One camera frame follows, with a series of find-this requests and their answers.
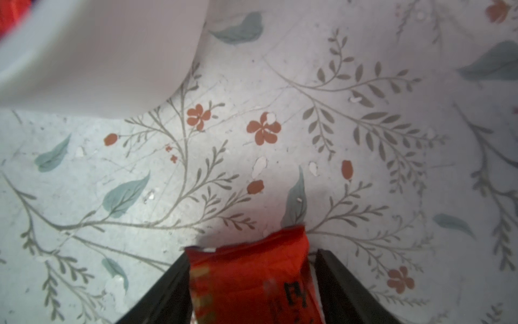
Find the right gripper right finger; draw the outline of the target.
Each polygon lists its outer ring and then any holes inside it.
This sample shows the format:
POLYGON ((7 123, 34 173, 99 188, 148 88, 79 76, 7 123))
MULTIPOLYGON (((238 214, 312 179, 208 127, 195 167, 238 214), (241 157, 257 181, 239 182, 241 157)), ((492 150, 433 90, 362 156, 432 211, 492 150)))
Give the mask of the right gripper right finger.
POLYGON ((318 250, 314 268, 325 323, 400 324, 332 252, 318 250))

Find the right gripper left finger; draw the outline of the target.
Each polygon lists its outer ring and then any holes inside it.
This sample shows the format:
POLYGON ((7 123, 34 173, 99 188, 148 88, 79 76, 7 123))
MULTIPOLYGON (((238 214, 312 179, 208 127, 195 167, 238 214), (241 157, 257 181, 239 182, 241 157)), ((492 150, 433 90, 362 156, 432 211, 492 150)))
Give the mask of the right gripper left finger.
POLYGON ((190 264, 186 253, 182 253, 117 324, 190 323, 193 306, 189 284, 190 264))

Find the white plastic storage box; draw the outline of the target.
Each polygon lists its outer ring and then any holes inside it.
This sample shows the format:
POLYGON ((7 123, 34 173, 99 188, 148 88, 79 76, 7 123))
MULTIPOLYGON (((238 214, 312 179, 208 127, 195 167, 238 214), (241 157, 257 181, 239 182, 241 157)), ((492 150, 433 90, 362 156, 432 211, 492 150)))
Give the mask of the white plastic storage box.
POLYGON ((126 118, 158 107, 194 60, 207 1, 32 1, 1 35, 1 107, 126 118))

